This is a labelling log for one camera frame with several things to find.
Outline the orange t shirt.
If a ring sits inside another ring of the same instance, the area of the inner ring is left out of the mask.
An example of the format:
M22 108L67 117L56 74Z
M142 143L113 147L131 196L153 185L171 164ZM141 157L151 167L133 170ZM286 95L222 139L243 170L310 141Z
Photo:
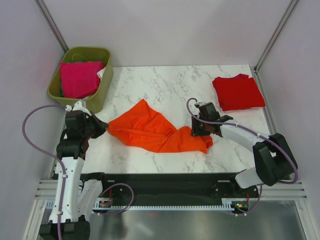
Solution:
M144 99L108 124L107 132L124 145L153 153L199 151L206 154L214 145L211 136L192 136L189 126L175 128Z

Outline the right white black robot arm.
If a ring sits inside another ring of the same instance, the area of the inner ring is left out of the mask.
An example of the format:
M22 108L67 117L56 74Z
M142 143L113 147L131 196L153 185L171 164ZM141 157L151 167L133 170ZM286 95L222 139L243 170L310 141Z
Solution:
M229 115L220 115L211 102L196 101L194 106L198 114L191 116L193 137L217 135L253 154L254 166L236 173L230 179L229 191L233 196L240 197L251 187L272 187L277 183L290 185L298 181L298 164L282 134L259 133Z

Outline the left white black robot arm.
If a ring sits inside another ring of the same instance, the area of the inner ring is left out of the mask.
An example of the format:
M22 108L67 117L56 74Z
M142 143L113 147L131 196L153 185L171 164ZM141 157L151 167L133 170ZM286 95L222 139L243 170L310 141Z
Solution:
M44 240L87 240L90 237L90 215L99 197L110 191L103 173L93 173L80 189L81 172L89 140L103 135L108 124L80 103L67 107L66 128L56 147L60 170L54 205L47 224L39 228Z

